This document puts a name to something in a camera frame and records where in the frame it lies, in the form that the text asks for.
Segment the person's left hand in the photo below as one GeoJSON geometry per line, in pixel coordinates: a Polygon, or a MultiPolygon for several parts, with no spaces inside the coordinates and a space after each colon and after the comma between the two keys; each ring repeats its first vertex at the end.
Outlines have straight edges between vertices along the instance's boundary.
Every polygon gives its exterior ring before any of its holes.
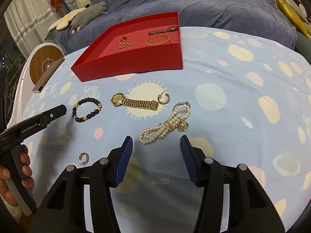
{"type": "Polygon", "coordinates": [[[6,183],[13,197],[21,207],[33,210],[36,209],[36,203],[33,200],[32,191],[22,184],[26,175],[22,171],[23,164],[19,158],[21,152],[22,145],[4,147],[1,151],[1,165],[10,171],[10,179],[6,183]]]}

